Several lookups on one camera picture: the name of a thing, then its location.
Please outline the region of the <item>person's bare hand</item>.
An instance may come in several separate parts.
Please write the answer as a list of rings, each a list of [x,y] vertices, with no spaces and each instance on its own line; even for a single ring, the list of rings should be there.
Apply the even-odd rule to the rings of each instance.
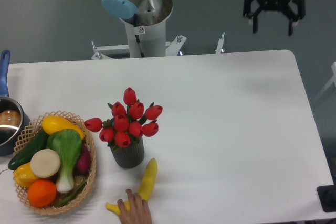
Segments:
[[[149,210],[148,202],[138,194],[133,193],[131,189],[125,190],[130,210],[126,209],[125,202],[119,199],[117,201],[120,210],[119,219],[123,224],[150,224],[152,216]]]

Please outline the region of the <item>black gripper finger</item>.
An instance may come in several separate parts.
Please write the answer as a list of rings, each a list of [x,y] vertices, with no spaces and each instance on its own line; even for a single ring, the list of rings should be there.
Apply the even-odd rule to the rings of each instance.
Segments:
[[[253,1],[254,0],[244,0],[243,16],[252,21],[253,33],[256,33],[258,31],[258,15],[265,8],[265,0],[256,0],[259,7],[255,11],[251,9]]]
[[[297,7],[297,12],[295,13],[290,7],[290,3],[294,3]],[[293,34],[294,23],[297,23],[299,20],[302,20],[306,15],[306,1],[305,0],[285,0],[285,3],[282,7],[282,13],[289,20],[288,24],[288,35]]]

